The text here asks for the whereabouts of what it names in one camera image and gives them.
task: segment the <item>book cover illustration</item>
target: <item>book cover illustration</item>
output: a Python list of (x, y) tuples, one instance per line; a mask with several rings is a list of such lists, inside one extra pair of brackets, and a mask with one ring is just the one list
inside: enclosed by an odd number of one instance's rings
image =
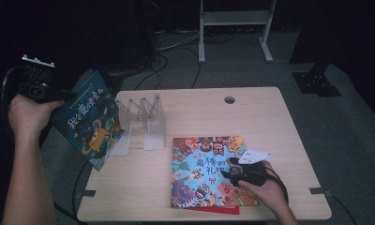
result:
[(114, 97), (98, 71), (53, 113), (51, 122), (98, 171), (123, 133)]
[(241, 172), (229, 158), (244, 151), (240, 136), (172, 139), (171, 207), (257, 205), (255, 195), (234, 187), (220, 172)]

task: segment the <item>black curtain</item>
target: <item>black curtain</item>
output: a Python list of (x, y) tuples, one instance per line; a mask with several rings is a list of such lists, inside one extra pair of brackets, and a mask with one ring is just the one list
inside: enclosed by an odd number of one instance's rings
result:
[(342, 69), (375, 113), (375, 0), (311, 0), (291, 63)]
[[(134, 69), (153, 52), (146, 1), (0, 1), (0, 90), (6, 72), (27, 65), (22, 56), (54, 62), (49, 83), (70, 90), (89, 68)], [(0, 220), (13, 160), (13, 143), (0, 115)]]

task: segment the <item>hand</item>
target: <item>hand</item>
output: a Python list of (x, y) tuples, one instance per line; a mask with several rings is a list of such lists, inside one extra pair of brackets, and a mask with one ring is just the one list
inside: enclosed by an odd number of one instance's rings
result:
[[(272, 165), (268, 161), (263, 161), (263, 165), (273, 171)], [(267, 170), (267, 173), (276, 177), (276, 175)], [(274, 181), (267, 179), (261, 187), (251, 185), (249, 182), (240, 180), (239, 186), (253, 192), (258, 199), (270, 210), (275, 212), (281, 206), (287, 206), (284, 193), (281, 187)]]
[(34, 137), (41, 134), (50, 121), (51, 112), (62, 106), (64, 101), (52, 101), (43, 104), (37, 104), (33, 100), (17, 95), (12, 99), (8, 107), (8, 121), (17, 137)]

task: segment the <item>blue book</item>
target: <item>blue book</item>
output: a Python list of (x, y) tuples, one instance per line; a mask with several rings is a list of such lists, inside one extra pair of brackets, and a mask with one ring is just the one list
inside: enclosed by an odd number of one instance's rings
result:
[(98, 171), (123, 134), (118, 107), (98, 71), (52, 114), (51, 122)]

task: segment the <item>book title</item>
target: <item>book title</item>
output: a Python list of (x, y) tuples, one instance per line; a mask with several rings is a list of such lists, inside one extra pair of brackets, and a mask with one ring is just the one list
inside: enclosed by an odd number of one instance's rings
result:
[(217, 160), (215, 157), (207, 157), (201, 153), (194, 156), (197, 159), (196, 167), (203, 168), (208, 175), (218, 174), (220, 171), (224, 171), (226, 162), (224, 160)]
[[(87, 92), (92, 89), (92, 84), (90, 87), (88, 87), (82, 95), (74, 102), (74, 104), (70, 107), (76, 106), (78, 102), (82, 100), (82, 98), (87, 94)], [(99, 88), (97, 90), (92, 91), (90, 94), (91, 96), (86, 100), (84, 103), (80, 103), (77, 108), (77, 113), (74, 114), (71, 118), (67, 120), (67, 125), (71, 129), (75, 129), (75, 127), (79, 124), (79, 122), (82, 120), (83, 116), (85, 116), (91, 108), (95, 106), (95, 104), (99, 100), (99, 95), (104, 92), (103, 89)]]

